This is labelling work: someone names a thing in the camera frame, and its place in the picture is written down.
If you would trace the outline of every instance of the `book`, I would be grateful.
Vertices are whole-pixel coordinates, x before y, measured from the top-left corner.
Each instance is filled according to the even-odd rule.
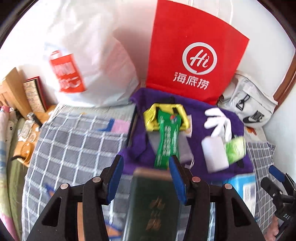
[[[123,241],[175,241],[180,202],[169,171],[137,168]]]
[[[45,113],[48,109],[39,76],[24,82],[28,102],[33,111]]]

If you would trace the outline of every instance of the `purple cloth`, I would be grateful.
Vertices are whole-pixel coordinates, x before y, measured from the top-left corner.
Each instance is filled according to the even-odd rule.
[[[204,128],[204,123],[207,120],[205,110],[216,106],[179,95],[173,95],[149,88],[141,88],[130,98],[130,100],[136,104],[139,116],[133,136],[131,137],[131,146],[121,151],[121,155],[123,155],[124,158],[124,173],[132,174],[136,167],[154,167],[155,154],[148,141],[143,120],[143,112],[149,109],[152,104],[159,102],[163,103],[163,99],[168,99],[171,96],[175,97],[175,103],[184,106],[187,115],[192,116],[192,137],[187,139],[195,160],[194,166],[191,168],[191,172],[194,176],[198,176],[205,181],[223,181],[237,174],[253,172],[253,166],[247,154],[243,158],[244,168],[240,168],[237,163],[234,163],[226,170],[208,173],[202,152],[201,141],[206,136],[210,136],[214,130],[214,128],[209,130]],[[227,110],[221,111],[231,121],[232,134],[243,136],[244,125],[238,116]]]

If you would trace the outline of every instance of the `nike swoosh logo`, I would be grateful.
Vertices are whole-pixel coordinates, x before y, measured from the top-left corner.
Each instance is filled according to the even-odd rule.
[[[243,118],[243,123],[246,123],[246,124],[248,124],[248,123],[258,123],[258,122],[260,122],[260,120],[255,120],[255,121],[251,121],[251,120],[249,120],[249,116],[247,116],[247,117],[245,117],[245,118]]]

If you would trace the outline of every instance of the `metal screw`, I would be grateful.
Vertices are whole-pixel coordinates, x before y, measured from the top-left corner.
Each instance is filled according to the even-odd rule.
[[[61,189],[67,189],[68,188],[68,184],[67,183],[63,183],[62,185],[61,185]]]
[[[192,178],[192,181],[193,181],[194,183],[199,183],[199,182],[200,182],[200,178],[199,178],[199,177],[193,177],[193,178]]]
[[[100,177],[94,177],[94,178],[93,178],[93,182],[94,182],[94,183],[98,183],[100,180],[101,180]]]
[[[224,187],[228,190],[232,189],[232,185],[229,183],[226,183]]]

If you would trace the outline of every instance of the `green wrapper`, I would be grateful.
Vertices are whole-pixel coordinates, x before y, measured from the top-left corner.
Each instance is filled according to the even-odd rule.
[[[246,141],[244,137],[233,138],[225,144],[225,151],[229,165],[242,159],[246,155]]]
[[[181,117],[159,110],[157,121],[159,124],[160,143],[154,166],[167,169],[171,155],[176,155],[179,158],[178,136]]]

